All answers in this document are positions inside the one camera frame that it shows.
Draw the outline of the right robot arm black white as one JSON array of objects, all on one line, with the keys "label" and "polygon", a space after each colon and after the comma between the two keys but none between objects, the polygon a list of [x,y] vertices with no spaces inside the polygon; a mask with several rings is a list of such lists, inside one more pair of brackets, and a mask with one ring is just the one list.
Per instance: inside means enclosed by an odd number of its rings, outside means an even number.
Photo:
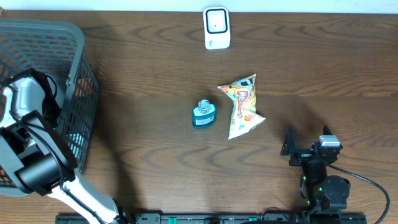
[{"label": "right robot arm black white", "polygon": [[341,223],[341,211],[347,208],[350,182],[328,175],[327,166],[337,160],[343,146],[327,126],[310,148],[296,146],[294,132],[287,128],[280,154],[289,156],[289,165],[302,168],[300,194],[308,207],[300,212],[303,223]]}]

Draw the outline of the yellow snack bag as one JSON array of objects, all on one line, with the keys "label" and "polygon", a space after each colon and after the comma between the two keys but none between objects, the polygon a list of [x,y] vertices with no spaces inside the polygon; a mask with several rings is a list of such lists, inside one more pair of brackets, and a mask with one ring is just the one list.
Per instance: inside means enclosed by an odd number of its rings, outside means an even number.
[{"label": "yellow snack bag", "polygon": [[228,139],[232,140],[247,134],[266,118],[256,109],[256,74],[241,78],[229,85],[218,86],[233,102]]}]

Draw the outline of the teal mouthwash bottle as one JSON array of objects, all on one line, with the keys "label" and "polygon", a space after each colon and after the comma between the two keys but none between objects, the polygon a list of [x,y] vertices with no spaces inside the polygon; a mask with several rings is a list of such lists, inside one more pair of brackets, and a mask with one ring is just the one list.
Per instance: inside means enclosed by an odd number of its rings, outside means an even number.
[{"label": "teal mouthwash bottle", "polygon": [[200,100],[192,110],[192,124],[195,129],[207,128],[216,122],[216,106],[208,100]]}]

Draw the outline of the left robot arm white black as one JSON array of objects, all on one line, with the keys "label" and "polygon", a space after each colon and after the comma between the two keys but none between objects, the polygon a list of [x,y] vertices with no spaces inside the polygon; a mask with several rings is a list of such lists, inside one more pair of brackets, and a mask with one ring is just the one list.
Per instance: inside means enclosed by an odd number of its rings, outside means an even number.
[{"label": "left robot arm white black", "polygon": [[115,199],[93,187],[56,132],[61,109],[48,75],[29,68],[1,80],[6,98],[1,119],[1,167],[18,191],[55,198],[89,223],[135,223]]}]

